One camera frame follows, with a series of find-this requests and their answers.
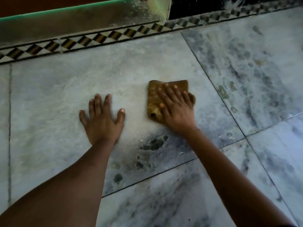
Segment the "black wall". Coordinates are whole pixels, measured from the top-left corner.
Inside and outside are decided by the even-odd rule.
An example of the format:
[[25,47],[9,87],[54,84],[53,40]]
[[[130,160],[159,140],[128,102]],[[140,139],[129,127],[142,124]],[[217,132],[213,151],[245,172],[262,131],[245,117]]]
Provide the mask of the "black wall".
[[[169,19],[203,14],[211,11],[223,10],[226,3],[235,3],[237,0],[172,0]],[[240,0],[238,6],[263,3],[273,0]]]

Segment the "hand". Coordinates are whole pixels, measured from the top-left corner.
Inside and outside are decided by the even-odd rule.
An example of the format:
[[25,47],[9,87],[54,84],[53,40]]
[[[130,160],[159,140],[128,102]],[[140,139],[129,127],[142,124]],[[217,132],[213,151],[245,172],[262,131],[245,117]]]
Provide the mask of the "hand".
[[100,140],[110,140],[116,143],[120,137],[123,129],[125,111],[124,109],[120,109],[118,111],[117,121],[114,122],[111,114],[111,103],[112,97],[107,94],[102,107],[101,96],[96,94],[94,99],[89,100],[89,121],[85,117],[85,111],[80,110],[80,121],[92,145]]
[[195,122],[193,105],[186,91],[180,93],[175,85],[170,88],[164,85],[165,91],[159,88],[159,95],[166,105],[160,104],[165,125],[186,138],[191,131],[198,130]]

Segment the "brown door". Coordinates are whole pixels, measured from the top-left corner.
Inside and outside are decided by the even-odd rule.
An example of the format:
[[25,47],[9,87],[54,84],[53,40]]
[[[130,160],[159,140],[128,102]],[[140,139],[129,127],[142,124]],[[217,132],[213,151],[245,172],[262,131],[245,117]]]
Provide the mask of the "brown door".
[[107,0],[1,0],[0,17],[8,17]]

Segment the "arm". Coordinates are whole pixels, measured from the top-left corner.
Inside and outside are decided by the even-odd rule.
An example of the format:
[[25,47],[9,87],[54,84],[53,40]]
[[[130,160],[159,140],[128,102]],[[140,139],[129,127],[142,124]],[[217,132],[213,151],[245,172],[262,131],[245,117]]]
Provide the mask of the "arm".
[[123,129],[110,114],[111,96],[103,107],[96,95],[89,102],[90,121],[79,117],[92,147],[73,165],[36,187],[0,216],[0,226],[95,226],[110,153]]
[[197,128],[188,94],[164,86],[159,94],[165,124],[183,136],[199,157],[238,227],[292,225],[292,222]]

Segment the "floor tile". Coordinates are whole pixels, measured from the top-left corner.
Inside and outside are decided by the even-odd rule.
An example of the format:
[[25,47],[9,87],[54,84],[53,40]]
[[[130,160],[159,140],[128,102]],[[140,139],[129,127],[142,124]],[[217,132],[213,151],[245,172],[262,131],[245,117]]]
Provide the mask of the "floor tile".
[[0,214],[9,198],[9,73],[9,65],[0,66]]
[[303,111],[301,7],[182,34],[245,135]]
[[[247,140],[238,141],[222,151],[293,220]],[[96,226],[213,227],[235,224],[204,167],[195,159],[103,198]]]
[[[78,121],[95,93],[111,93],[125,128],[109,160],[104,195],[194,159],[180,138],[146,115],[150,80],[188,79],[196,121],[223,147],[243,138],[180,33],[12,65],[12,200],[75,162],[89,147]],[[158,150],[143,145],[161,140]]]
[[303,114],[254,134],[248,141],[303,226]]

